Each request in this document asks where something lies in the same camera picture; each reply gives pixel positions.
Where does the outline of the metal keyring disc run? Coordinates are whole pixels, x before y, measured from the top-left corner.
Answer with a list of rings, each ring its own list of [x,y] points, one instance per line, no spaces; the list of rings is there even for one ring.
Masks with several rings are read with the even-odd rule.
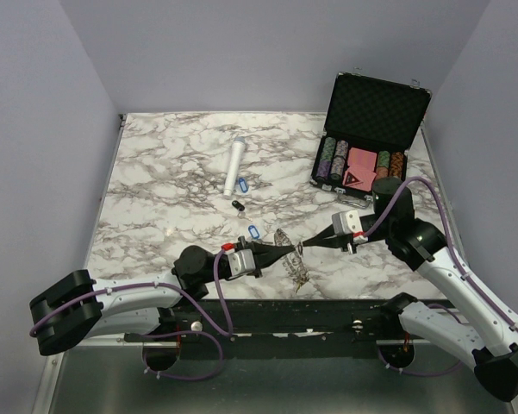
[[[291,247],[293,242],[282,229],[276,229],[274,233],[274,244],[277,247]],[[298,292],[309,281],[309,272],[303,264],[303,257],[299,253],[299,250],[289,252],[285,255],[282,259],[282,263],[285,271],[295,285],[296,292]]]

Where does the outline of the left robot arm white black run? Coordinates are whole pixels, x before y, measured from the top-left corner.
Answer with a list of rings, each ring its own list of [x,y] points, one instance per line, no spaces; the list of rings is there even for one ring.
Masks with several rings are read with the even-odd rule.
[[[156,341],[173,332],[162,310],[197,304],[207,285],[240,276],[259,277],[295,247],[255,241],[227,244],[218,254],[191,245],[161,274],[136,279],[94,279],[86,269],[73,271],[29,303],[29,331],[43,356],[59,354],[84,339],[120,333],[150,335]]]

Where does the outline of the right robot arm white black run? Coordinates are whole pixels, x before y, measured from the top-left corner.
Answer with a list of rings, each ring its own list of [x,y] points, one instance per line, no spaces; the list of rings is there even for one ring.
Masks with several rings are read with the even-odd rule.
[[[441,291],[468,324],[438,316],[419,300],[400,294],[380,315],[381,331],[391,338],[408,332],[430,341],[468,366],[493,397],[510,402],[518,395],[518,314],[466,265],[453,246],[446,219],[438,229],[415,217],[412,182],[375,181],[373,214],[336,213],[330,226],[303,245],[353,253],[362,244],[383,240],[395,257]]]

